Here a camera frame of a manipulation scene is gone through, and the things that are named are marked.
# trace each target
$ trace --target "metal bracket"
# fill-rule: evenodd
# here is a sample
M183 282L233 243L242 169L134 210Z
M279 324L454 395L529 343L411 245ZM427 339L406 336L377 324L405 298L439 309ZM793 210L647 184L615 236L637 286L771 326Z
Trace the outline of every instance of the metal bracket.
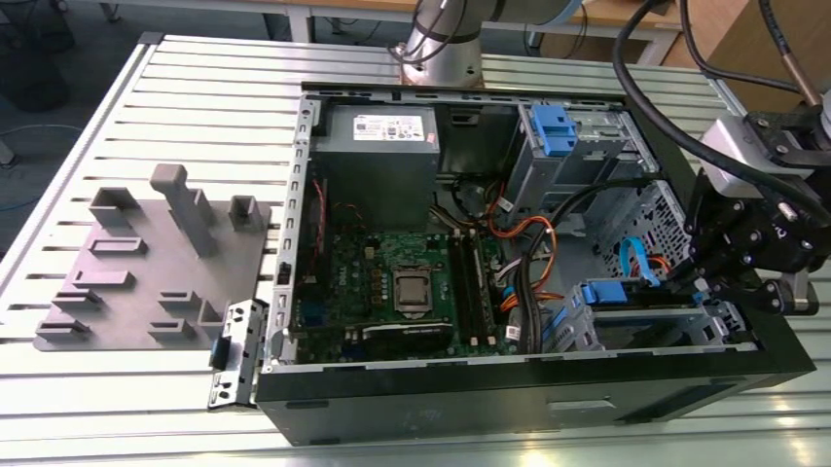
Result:
M246 411L257 408L254 392L257 373L262 366L262 342L270 306L247 300L229 307L222 336L211 351L215 369L210 411Z

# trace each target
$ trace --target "black hose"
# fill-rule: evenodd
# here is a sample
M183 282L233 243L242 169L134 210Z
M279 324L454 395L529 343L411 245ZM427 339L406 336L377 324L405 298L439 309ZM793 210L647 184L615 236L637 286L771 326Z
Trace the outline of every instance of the black hose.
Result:
M779 53L782 55L787 55L791 53L791 46L789 45L789 40L786 39L782 29L779 28L777 15L774 14L774 9L770 6L770 0L758 0L758 8L762 10L765 25L767 26L770 37L774 38L777 49L779 49Z
M611 51L614 72L618 76L618 80L621 81L621 86L623 87L623 90L631 98L635 106L645 113L646 117L650 119L661 132L666 134L675 144L678 144L681 148L686 149L695 157L754 185L774 205L787 201L795 205L794 207L801 208L813 216L814 220L821 224L821 227L830 225L831 214L829 214L829 211L823 208L822 203L817 199L789 185L775 176L725 156L721 152L715 151L714 148L690 136L685 130L681 129L663 115L661 110L650 101L647 95L638 87L626 63L623 62L623 45L626 44L635 27L655 4L657 0L647 0L643 6L638 9L638 12L621 30L621 34L614 41L614 48Z
M690 22L690 0L681 0L681 27L685 31L685 41L687 42L687 50L690 51L690 56L693 57L697 65L703 72L711 75L715 78L725 78L730 80L743 81L746 83L753 83L761 86L769 86L770 88L777 88L778 90L786 90L789 92L801 93L797 85L782 81L774 80L773 78L765 78L762 76L749 75L746 73L739 73L737 71L723 70L710 65L699 52L699 47L697 46L697 41L693 36L693 24Z

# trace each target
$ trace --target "black cable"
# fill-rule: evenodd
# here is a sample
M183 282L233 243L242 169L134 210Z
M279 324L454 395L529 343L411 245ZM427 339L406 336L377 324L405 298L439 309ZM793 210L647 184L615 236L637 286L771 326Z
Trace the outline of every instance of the black cable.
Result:
M470 209L467 209L467 207L465 206L463 200L462 198L459 198L461 188L462 188L462 179L458 178L457 180L454 180L454 184L451 185L451 198L454 199L454 204L457 205L457 208L461 210L466 218L471 220L473 222L478 222L482 220L485 216L477 217L473 214L473 212L470 212Z
M765 25L767 26L770 37L774 38L777 49L779 49L779 53L782 55L787 55L791 53L791 46L789 45L789 40L786 39L785 34L782 33L782 29L779 28L774 9L770 6L770 0L758 0L758 8L762 10Z
M551 216L551 225L557 227L561 219L565 215L574 210L577 206L593 195L602 192L603 190L609 190L611 188L638 188L646 187L650 185L657 177L642 177L642 178L625 178L619 180L607 180L603 183L597 185L591 185L585 189L579 190L574 193L558 206L555 212ZM517 292L517 299L519 309L525 311L530 320L530 338L531 338L531 347L529 353L541 353L543 351L543 343L542 340L542 323L541 323L541 309L537 303L537 299L534 297L534 288L531 287L531 262L534 252L541 247L543 239L546 237L546 229L542 229L541 232L534 235L534 240L531 241L531 247L527 249L525 254L522 255L522 262L519 263L519 271L515 275L514 281L514 289Z
M574 44L571 45L571 51L562 58L567 60L574 57L574 55L583 48L583 43L586 42L586 36L589 35L589 13L586 12L586 5L581 4L581 9L583 10L583 20L581 21L581 32L578 32L577 39L574 39Z
M586 6L581 5L581 9L583 10L583 19L581 20L581 29L574 38L574 42L571 43L571 50L569 53L561 58L561 60L567 60L574 57L574 55L583 48L583 44L586 43L586 37L589 36L589 13L586 12ZM529 56L537 56L531 49L529 48L529 24L522 27L522 45L525 46L525 54Z
M355 41L355 45L359 46L361 44L363 44L366 41L369 41L373 36L375 35L375 32L378 32L378 28L381 27L381 21L375 22L375 27L373 28L371 32L369 33L369 35L366 36L365 39L362 39L361 41Z
M685 41L687 42L687 50L690 51L690 56L693 57L697 65L702 71L717 78L725 78L730 80L743 81L746 83L753 83L761 86L769 86L771 88L777 88L779 90L786 90L789 92L801 93L797 85L781 81L774 80L773 78L763 78L762 76L749 75L746 73L739 73L730 70L723 70L721 68L714 67L707 63L702 53L699 52L699 47L697 46L697 41L693 35L693 24L690 21L690 0L681 0L681 27L685 32Z
M395 48L394 47L389 47L387 48L387 51L393 55L393 58L395 58L395 60L399 63L402 63L403 65L422 65L427 60L430 60L433 57L435 57L437 55L439 55L442 53L445 48L449 46L449 44L454 40L454 37L457 37L457 33L459 32L459 29L463 26L465 13L467 12L467 0L462 0L462 1L463 1L463 10L462 10L462 12L459 14L459 20L457 21L457 25L454 26L454 32L445 38L445 41L442 41L442 44L439 44L439 47L437 47L437 50L433 51L433 53L427 54L427 56L423 56L422 58L418 58L415 60L410 60L407 58L403 58L395 52Z
M762 196L778 205L781 202L790 202L795 204L794 207L799 207L807 214L810 214L821 225L827 226L831 224L831 214L823 208L822 203L789 185L775 176L769 173L757 170L755 168L745 165L735 159L725 156L721 152L715 151L702 141L690 136L683 129L681 129L675 123L663 115L658 107L653 104L653 101L643 93L635 79L629 71L626 63L623 61L623 45L629 37L635 30L635 27L641 23L642 19L650 12L651 8L657 5L658 0L647 0L643 6L638 9L638 12L633 16L631 20L623 26L621 34L614 41L611 64L614 66L614 72L621 81L621 86L626 91L635 106L645 113L657 128L666 134L666 136L678 144L682 149L686 149L695 157L709 162L715 167L725 170L727 173L737 176L739 179L749 182L759 192Z
M413 27L417 27L418 14L421 13L421 7L422 7L423 2L425 0L418 0L418 3L415 4ZM425 45L425 42L427 41L427 36L433 34L433 30L435 29L437 24L439 23L439 19L442 19L442 15L445 15L445 10L442 10L439 12L439 15L437 15L437 18L433 19L433 22L430 23L430 26L427 27L427 33L421 35L421 40L418 41L418 44L415 44L415 47L410 49L409 51L403 51L401 56L411 56L421 50L421 48Z

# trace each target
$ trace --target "metal table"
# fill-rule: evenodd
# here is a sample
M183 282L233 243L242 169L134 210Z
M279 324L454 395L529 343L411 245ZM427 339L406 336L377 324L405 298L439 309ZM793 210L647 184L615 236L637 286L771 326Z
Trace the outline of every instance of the metal table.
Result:
M619 92L603 63L486 56L491 88ZM635 67L642 86L699 135L742 112L719 83L679 69ZM414 443L294 449L261 414L206 413L208 351L40 353L34 329L86 239L99 187L146 184L158 162L184 163L210 198L285 200L299 83L397 83L382 49L168 36L136 47L0 266L0 463L216 461L274 465L819 465L831 459L831 307L795 318L818 371L667 424ZM270 231L277 248L279 228ZM275 255L263 256L270 299ZM817 275L831 301L831 269Z

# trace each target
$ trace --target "motherboard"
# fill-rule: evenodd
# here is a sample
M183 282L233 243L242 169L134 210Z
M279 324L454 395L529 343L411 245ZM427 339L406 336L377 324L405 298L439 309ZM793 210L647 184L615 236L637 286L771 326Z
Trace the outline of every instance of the motherboard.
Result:
M326 274L301 289L302 363L515 353L505 341L497 240L466 233L342 233Z

